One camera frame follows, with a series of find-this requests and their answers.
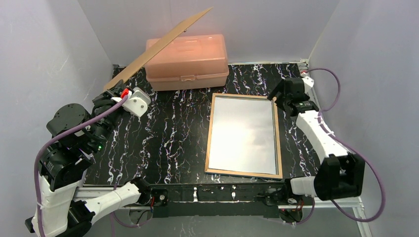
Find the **red clip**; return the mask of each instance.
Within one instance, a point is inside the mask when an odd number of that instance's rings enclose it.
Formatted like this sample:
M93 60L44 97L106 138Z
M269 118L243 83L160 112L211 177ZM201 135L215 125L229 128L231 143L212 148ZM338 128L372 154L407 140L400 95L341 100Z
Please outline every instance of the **red clip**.
M129 94L129 90L128 88L126 88L125 90L123 90L123 92L121 93L121 98L124 98L126 95Z

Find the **gray wall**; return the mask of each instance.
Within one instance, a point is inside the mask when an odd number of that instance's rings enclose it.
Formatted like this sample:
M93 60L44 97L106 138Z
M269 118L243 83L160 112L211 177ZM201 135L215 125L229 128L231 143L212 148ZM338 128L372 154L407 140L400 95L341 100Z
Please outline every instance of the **gray wall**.
M33 164L51 138L46 123L63 105L91 109L112 64L77 1L0 4L0 229L25 237L35 213Z
M113 64L128 65L183 19L213 6L184 36L224 34L229 62L308 58L338 0L79 0Z
M387 206L370 227L374 236L418 236L419 2L342 0L310 58L311 67L334 70L342 81L340 102L326 113L337 136L359 149L381 174ZM320 104L336 86L313 73ZM362 199L366 215L379 206L368 169Z

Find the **wooden board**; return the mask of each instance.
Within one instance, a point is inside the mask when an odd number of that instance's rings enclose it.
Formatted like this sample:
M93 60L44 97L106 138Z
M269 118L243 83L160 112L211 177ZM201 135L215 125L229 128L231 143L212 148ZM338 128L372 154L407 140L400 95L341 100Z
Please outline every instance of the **wooden board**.
M241 171L232 171L232 170L223 170L223 169L212 169L209 168L210 165L210 148L211 148L211 137L212 137L212 125L214 121L214 107L215 107L215 98L219 97L231 97L231 98L249 98L249 99L263 99L266 98L264 96L253 96L253 95L235 95L235 94L222 94L222 93L214 93L212 95L212 104L211 104L211 114L209 120L209 133L208 133L208 144L207 144L207 155L205 161L205 172L207 173L217 173L217 174L227 174L227 175L235 175L235 176L250 176L250 177L262 177L262 178L272 178L272 179L282 179L282 162L281 162L281 148L280 148L280 140L279 140L279 127L278 127L278 109L276 105L273 103L276 98L274 98L272 102L272 109L273 109L273 123L274 123L274 136L275 136L275 151L276 151L276 174L267 174L267 173L254 173L254 172L241 172Z

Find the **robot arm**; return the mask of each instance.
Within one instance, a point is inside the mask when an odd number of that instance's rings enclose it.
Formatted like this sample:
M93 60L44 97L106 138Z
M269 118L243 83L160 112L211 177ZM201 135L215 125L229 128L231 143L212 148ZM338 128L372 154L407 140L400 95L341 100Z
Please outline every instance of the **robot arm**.
M46 127L54 138L104 113L125 96L127 99L122 107L138 117L147 111L151 103L142 90L125 87L120 81L93 100L91 114L82 105L69 104L59 109ZM85 171L92 165L86 154L102 149L122 113L122 108L117 109L89 126L82 125L81 130L62 137L43 152L38 163L40 208L36 209L34 217L25 221L30 232L41 237L83 236L103 216L122 206L148 200L150 185L141 178L135 178L101 197L73 201L76 188L83 185Z
M289 199L301 195L318 197L321 200L357 197L361 194L365 162L342 144L332 139L333 133L322 118L319 124L319 109L307 92L313 87L312 78L287 78L282 80L268 96L277 97L275 103L295 120L316 151L320 168L316 176L296 177L285 180L280 198Z

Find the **black and white marble surface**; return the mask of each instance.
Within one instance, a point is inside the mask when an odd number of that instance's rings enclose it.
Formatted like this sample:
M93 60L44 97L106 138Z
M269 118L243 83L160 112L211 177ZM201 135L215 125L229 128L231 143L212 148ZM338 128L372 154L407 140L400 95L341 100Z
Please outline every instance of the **black and white marble surface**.
M114 75L123 68L115 69ZM297 64L230 65L224 87L154 91L144 69L128 84L152 102L141 118L125 113L113 136L93 158L85 184L124 183L142 176L151 184L265 182L260 178L205 174L213 93L266 96L281 78L298 77ZM307 138L281 110L279 130L283 177L315 175L319 161Z

